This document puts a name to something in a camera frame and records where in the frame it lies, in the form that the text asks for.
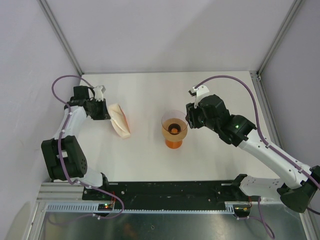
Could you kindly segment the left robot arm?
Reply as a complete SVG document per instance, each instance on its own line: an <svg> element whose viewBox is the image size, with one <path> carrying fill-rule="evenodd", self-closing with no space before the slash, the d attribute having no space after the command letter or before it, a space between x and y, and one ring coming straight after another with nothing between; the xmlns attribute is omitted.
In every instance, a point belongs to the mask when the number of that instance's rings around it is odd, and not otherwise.
<svg viewBox="0 0 320 240"><path fill-rule="evenodd" d="M73 96L64 102L64 117L54 137L41 143L41 150L49 177L53 181L67 181L71 184L85 184L93 188L93 194L100 200L110 196L107 177L88 166L85 154L77 140L84 121L110 120L104 98L105 87L84 85L73 88Z"/></svg>

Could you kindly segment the clear pink glass dripper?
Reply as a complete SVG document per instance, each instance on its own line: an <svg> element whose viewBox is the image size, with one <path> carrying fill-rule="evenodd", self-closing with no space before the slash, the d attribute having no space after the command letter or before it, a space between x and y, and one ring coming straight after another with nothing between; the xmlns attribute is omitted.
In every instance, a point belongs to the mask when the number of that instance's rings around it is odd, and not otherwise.
<svg viewBox="0 0 320 240"><path fill-rule="evenodd" d="M179 110L169 110L164 113L161 119L162 134L171 141L183 140L188 132L186 115ZM179 133L169 133L172 128L178 129Z"/></svg>

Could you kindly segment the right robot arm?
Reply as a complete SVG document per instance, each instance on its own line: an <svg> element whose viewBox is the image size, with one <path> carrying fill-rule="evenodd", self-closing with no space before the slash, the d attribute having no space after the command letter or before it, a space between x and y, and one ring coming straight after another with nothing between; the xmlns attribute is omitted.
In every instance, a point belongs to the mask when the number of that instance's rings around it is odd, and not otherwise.
<svg viewBox="0 0 320 240"><path fill-rule="evenodd" d="M289 209L304 213L320 186L320 167L309 166L290 156L266 138L260 136L254 123L242 115L230 114L224 101L217 95L204 97L195 106L186 105L186 121L190 128L206 127L218 134L228 145L239 147L256 157L280 179L275 196Z"/></svg>

